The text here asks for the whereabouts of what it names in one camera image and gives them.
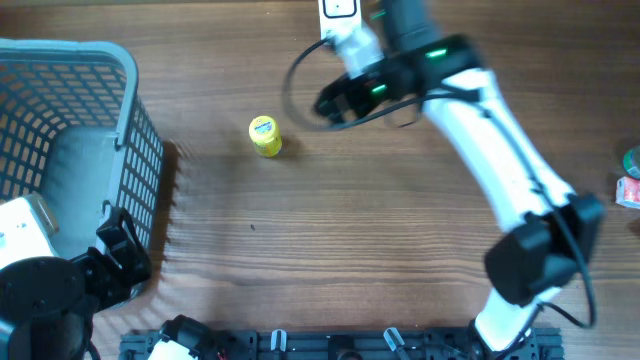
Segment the yellow lid jar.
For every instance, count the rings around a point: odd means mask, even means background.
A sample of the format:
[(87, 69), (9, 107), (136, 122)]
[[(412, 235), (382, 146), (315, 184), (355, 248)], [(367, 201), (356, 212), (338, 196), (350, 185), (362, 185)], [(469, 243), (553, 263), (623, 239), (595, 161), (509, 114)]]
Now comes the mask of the yellow lid jar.
[(270, 116), (254, 118), (249, 125), (249, 136), (258, 154), (264, 157), (276, 156), (282, 148), (279, 125)]

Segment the silver top tin can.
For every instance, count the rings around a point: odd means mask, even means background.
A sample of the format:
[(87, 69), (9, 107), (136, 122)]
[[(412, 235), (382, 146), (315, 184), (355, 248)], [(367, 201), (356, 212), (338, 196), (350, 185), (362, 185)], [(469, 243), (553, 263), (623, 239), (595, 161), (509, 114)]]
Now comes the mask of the silver top tin can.
[(640, 146), (637, 145), (625, 152), (622, 165), (629, 177), (640, 179)]

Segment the red juice carton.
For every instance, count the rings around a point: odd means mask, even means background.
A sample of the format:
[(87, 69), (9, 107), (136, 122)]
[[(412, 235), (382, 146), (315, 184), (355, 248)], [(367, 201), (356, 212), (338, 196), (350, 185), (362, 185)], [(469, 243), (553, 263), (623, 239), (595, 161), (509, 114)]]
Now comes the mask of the red juice carton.
[(615, 203), (627, 208), (640, 208), (640, 182), (631, 177), (621, 177), (616, 182)]

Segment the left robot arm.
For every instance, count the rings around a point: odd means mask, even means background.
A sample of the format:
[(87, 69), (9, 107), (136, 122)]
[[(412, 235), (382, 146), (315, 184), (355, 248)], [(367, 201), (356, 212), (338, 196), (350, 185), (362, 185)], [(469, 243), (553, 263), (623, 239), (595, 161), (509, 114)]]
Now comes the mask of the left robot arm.
[(126, 209), (113, 209), (96, 235), (104, 253), (90, 247), (71, 260), (38, 256), (1, 270), (3, 359), (100, 357), (94, 315), (129, 301), (152, 265)]

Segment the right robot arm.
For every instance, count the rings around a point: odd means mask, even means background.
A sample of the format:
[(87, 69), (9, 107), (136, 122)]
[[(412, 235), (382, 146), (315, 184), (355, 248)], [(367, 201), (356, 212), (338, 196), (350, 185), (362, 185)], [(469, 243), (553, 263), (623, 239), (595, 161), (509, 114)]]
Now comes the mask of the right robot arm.
[(492, 288), (472, 321), (469, 356), (505, 359), (520, 350), (575, 276), (593, 301), (588, 263), (603, 205), (577, 194), (541, 157), (473, 43), (438, 33), (421, 1), (382, 2), (380, 32), (357, 1), (322, 1), (318, 13), (321, 40), (345, 72), (321, 91), (315, 112), (347, 129), (416, 106), (458, 151), (494, 212), (503, 236), (484, 258)]

